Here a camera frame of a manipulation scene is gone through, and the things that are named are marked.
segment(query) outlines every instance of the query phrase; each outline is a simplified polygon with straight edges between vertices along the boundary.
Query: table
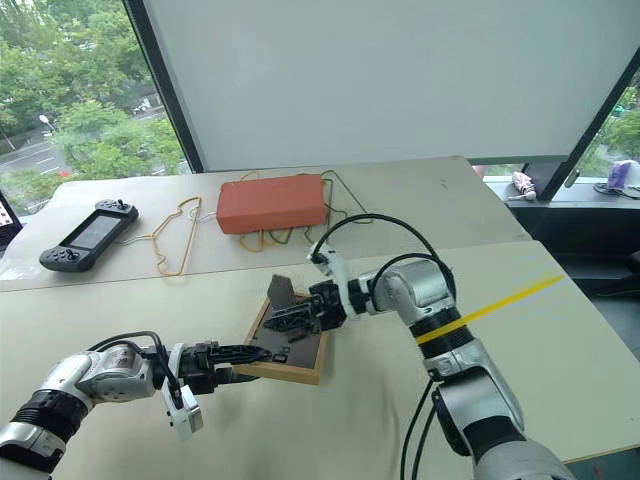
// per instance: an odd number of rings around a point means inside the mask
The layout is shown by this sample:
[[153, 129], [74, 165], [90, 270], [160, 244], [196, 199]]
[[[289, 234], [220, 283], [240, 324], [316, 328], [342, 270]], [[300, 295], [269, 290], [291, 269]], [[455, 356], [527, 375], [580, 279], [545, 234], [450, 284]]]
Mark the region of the table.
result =
[[[261, 176], [295, 175], [324, 169], [326, 167], [266, 170]], [[530, 239], [462, 157], [336, 170], [369, 211], [409, 222], [436, 248]], [[40, 266], [38, 257], [84, 220], [99, 200], [123, 198], [138, 208], [139, 221], [122, 235], [129, 238], [152, 231], [175, 211], [179, 202], [193, 195], [204, 198], [203, 212], [215, 210], [220, 185], [239, 180], [242, 175], [242, 172], [223, 172], [66, 183], [20, 232], [0, 260], [0, 291], [159, 276], [149, 242], [126, 247], [113, 245], [93, 270], [81, 274], [48, 271]], [[337, 182], [334, 206], [351, 214], [359, 213]], [[182, 259], [190, 228], [188, 222], [186, 217], [177, 219], [160, 237], [160, 247], [169, 257], [168, 270], [174, 270]], [[321, 228], [314, 229], [315, 239], [321, 231]], [[341, 229], [332, 240], [346, 258], [404, 253], [418, 247], [405, 231], [382, 222]], [[259, 254], [250, 253], [240, 247], [237, 236], [222, 234], [212, 218], [198, 226], [186, 271], [203, 273], [296, 264], [303, 261], [308, 249], [301, 232], [296, 231], [286, 246], [267, 247]]]
[[[463, 314], [563, 273], [532, 241], [441, 255], [456, 275]], [[351, 271], [385, 259], [352, 260]], [[298, 288], [323, 279], [311, 265], [290, 265], [0, 293], [0, 421], [55, 361], [113, 334], [153, 329], [168, 345], [241, 342], [273, 273], [291, 276]], [[638, 442], [640, 364], [572, 281], [470, 327], [519, 398], [527, 434], [560, 458]], [[69, 442], [56, 477], [396, 478], [426, 382], [422, 357], [393, 313], [347, 322], [330, 335], [321, 386], [268, 379], [223, 386], [200, 397], [205, 428], [184, 444], [167, 426], [158, 395], [99, 405]], [[436, 425], [420, 477], [468, 480], [468, 459], [449, 449]]]

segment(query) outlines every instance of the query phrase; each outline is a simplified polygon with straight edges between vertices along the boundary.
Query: red box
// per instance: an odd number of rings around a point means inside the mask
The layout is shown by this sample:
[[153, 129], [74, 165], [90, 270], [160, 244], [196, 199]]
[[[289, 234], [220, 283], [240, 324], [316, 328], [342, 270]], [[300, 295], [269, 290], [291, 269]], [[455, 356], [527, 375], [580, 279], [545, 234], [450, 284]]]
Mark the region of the red box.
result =
[[322, 177], [296, 175], [225, 183], [216, 218], [224, 233], [319, 225], [326, 221]]

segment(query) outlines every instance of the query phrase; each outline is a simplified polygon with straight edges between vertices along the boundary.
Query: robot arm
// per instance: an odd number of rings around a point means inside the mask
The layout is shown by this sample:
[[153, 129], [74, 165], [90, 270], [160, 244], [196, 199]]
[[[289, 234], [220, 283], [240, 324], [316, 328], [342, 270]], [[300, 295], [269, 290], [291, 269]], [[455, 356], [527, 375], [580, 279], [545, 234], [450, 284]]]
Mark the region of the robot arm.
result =
[[[335, 273], [343, 268], [333, 262], [335, 250], [323, 247], [318, 250], [320, 262], [317, 258], [314, 262], [320, 271]], [[472, 457], [475, 480], [572, 480], [551, 451], [525, 436], [515, 395], [468, 327], [422, 341], [429, 332], [460, 318], [447, 273], [441, 262], [425, 259], [348, 281], [348, 298], [341, 295], [344, 288], [336, 293], [331, 282], [314, 285], [310, 292], [320, 290], [326, 310], [334, 312], [323, 319], [328, 326], [339, 326], [346, 317], [336, 306], [337, 294], [341, 304], [348, 303], [357, 313], [398, 313], [418, 342], [429, 376], [438, 384], [432, 399], [445, 437], [456, 453]]]
[[249, 345], [177, 344], [168, 354], [159, 342], [141, 349], [131, 341], [111, 340], [58, 362], [31, 399], [0, 429], [0, 467], [3, 473], [12, 474], [7, 478], [49, 478], [67, 442], [96, 405], [150, 397], [156, 390], [162, 392], [170, 426], [186, 440], [203, 426], [194, 395], [255, 378], [217, 365], [251, 363], [270, 356], [267, 350]]

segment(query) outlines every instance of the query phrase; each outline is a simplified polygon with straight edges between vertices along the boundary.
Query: wooden tray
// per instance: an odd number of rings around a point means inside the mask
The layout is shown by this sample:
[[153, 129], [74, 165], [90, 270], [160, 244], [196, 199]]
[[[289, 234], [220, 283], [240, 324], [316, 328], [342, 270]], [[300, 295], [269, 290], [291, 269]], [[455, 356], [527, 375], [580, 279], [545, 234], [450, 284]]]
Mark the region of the wooden tray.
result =
[[[296, 294], [296, 297], [304, 298], [305, 296]], [[233, 367], [233, 370], [237, 373], [254, 375], [256, 377], [274, 378], [276, 380], [284, 380], [287, 382], [318, 385], [320, 383], [320, 375], [322, 374], [322, 368], [324, 365], [324, 356], [327, 347], [327, 334], [325, 332], [309, 334], [307, 338], [289, 344], [287, 342], [286, 334], [268, 330], [268, 336], [270, 337], [270, 342], [268, 342], [269, 345], [266, 345], [264, 341], [261, 343], [260, 332], [267, 331], [267, 329], [262, 328], [262, 323], [271, 318], [271, 311], [269, 307], [270, 301], [267, 299], [262, 305], [255, 321], [251, 325], [249, 333], [244, 341], [245, 345], [260, 345], [264, 348], [268, 348], [273, 353], [278, 353], [277, 351], [273, 351], [273, 343], [274, 337], [279, 335], [282, 337], [282, 345], [289, 346], [294, 354], [290, 353], [288, 355], [289, 358], [287, 358], [286, 363], [273, 361], [253, 362], [246, 365], [236, 365]], [[303, 360], [301, 363], [305, 364], [305, 366], [300, 366], [300, 363], [296, 365], [295, 357]]]

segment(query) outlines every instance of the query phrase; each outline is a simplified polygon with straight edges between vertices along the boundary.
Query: yellow stripe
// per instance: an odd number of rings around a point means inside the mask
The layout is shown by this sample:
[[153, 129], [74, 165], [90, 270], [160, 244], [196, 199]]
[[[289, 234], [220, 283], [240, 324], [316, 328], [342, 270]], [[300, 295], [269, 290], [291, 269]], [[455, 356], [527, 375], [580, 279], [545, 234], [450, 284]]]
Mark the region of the yellow stripe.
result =
[[558, 275], [556, 277], [552, 277], [543, 282], [540, 282], [534, 285], [533, 287], [522, 290], [521, 292], [514, 293], [513, 295], [509, 295], [507, 298], [503, 298], [502, 300], [496, 303], [492, 303], [491, 305], [481, 308], [476, 312], [470, 313], [465, 317], [459, 318], [458, 320], [455, 320], [451, 323], [447, 323], [446, 325], [443, 325], [440, 328], [436, 328], [435, 330], [432, 330], [430, 332], [420, 335], [419, 337], [416, 337], [416, 342], [418, 342], [418, 345], [422, 345], [423, 343], [430, 342], [435, 338], [441, 337], [446, 333], [452, 332], [453, 330], [457, 330], [458, 328], [465, 326], [467, 323], [472, 322], [473, 320], [476, 320], [491, 312], [495, 312], [499, 308], [505, 307], [511, 303], [515, 303], [519, 300], [522, 300], [523, 298], [526, 298], [529, 295], [533, 295], [534, 293], [537, 293], [540, 290], [547, 288], [548, 286], [553, 285], [556, 282], [559, 282], [563, 278], [564, 278], [563, 275]]

